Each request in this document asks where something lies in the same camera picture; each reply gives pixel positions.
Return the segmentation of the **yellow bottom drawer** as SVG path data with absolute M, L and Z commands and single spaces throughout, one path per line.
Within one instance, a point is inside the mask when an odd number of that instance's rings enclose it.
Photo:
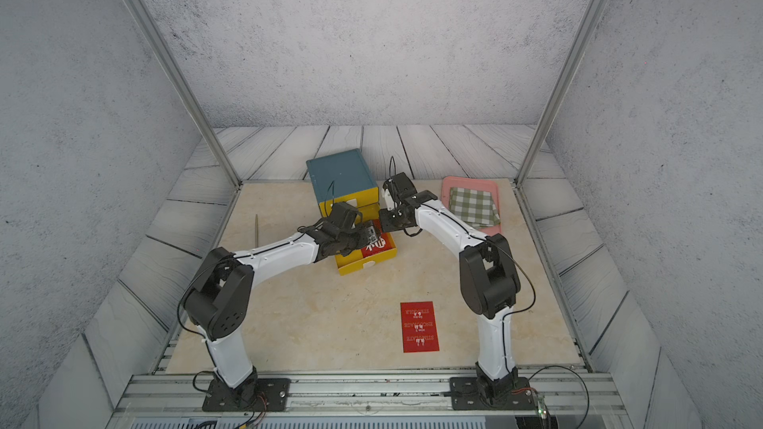
M 336 255 L 335 261 L 340 275 L 348 275 L 359 270 L 370 268 L 376 264 L 391 260 L 397 256 L 397 246 L 389 252 L 385 252 L 370 258 L 363 258 L 361 250 L 356 250 L 347 256 Z

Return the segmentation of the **red postcard chinese text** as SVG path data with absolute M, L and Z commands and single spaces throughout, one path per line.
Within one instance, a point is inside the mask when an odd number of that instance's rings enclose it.
M 363 258 L 370 258 L 395 249 L 395 244 L 387 232 L 383 232 L 379 220 L 371 220 L 366 227 L 368 242 L 361 249 Z

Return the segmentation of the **red postcard english text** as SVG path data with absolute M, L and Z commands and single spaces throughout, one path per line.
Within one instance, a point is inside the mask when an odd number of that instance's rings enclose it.
M 401 337 L 405 354 L 439 351 L 435 311 L 431 301 L 401 303 Z

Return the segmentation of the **yellow top drawer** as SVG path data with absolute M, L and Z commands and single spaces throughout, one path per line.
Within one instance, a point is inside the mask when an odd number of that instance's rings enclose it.
M 378 187 L 343 195 L 338 193 L 336 189 L 330 188 L 328 197 L 319 199 L 321 216 L 329 216 L 333 206 L 339 202 L 346 202 L 357 208 L 363 215 L 363 220 L 377 220 L 379 218 L 380 190 Z

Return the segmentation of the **yellow drawer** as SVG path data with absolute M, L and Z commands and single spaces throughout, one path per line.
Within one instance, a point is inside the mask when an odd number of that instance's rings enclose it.
M 336 255 L 335 261 L 340 275 L 348 275 L 359 270 L 370 268 L 376 264 L 391 260 L 397 256 L 397 246 L 389 252 L 385 252 L 370 258 L 363 258 L 361 250 L 356 250 L 347 256 Z
M 343 195 L 338 193 L 336 189 L 330 188 L 328 197 L 319 199 L 321 216 L 329 216 L 333 206 L 339 202 L 346 202 L 357 208 L 363 215 L 363 220 L 377 220 L 379 218 L 380 190 L 378 187 Z

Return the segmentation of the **teal drawer cabinet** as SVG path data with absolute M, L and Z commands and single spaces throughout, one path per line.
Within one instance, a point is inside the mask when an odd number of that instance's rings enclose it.
M 343 195 L 378 187 L 359 149 L 308 160 L 306 165 L 318 206 L 330 188 Z

